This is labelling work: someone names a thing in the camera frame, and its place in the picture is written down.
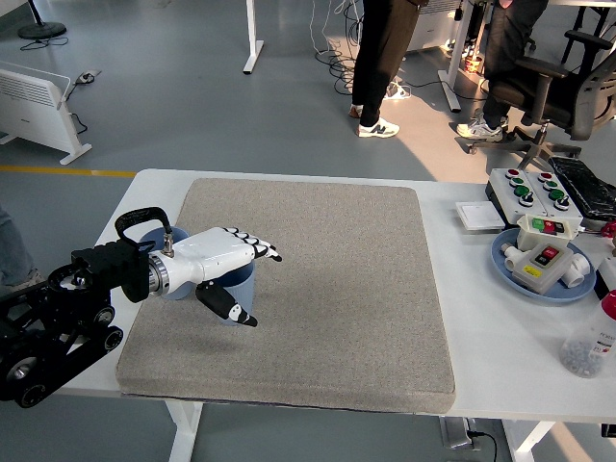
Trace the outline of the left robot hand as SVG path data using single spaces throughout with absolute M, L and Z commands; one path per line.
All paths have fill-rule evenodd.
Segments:
M 262 257 L 282 260 L 272 244 L 256 236 L 235 227 L 213 227 L 179 242 L 172 253 L 149 253 L 150 291 L 167 295 L 193 283 L 197 299 L 221 319 L 255 327 L 256 318 L 215 280 Z

